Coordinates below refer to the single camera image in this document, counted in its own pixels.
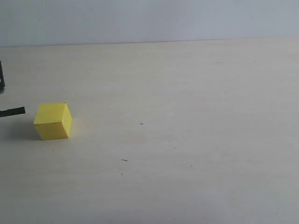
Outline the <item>yellow cube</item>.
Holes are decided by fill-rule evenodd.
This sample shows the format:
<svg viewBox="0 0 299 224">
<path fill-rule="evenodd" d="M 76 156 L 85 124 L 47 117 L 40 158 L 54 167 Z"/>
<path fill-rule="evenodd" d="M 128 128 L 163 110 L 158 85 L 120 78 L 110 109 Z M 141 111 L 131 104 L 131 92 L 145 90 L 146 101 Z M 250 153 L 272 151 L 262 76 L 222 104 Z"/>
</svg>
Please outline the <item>yellow cube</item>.
<svg viewBox="0 0 299 224">
<path fill-rule="evenodd" d="M 66 102 L 41 104 L 34 126 L 42 140 L 67 139 L 71 133 L 72 116 Z"/>
</svg>

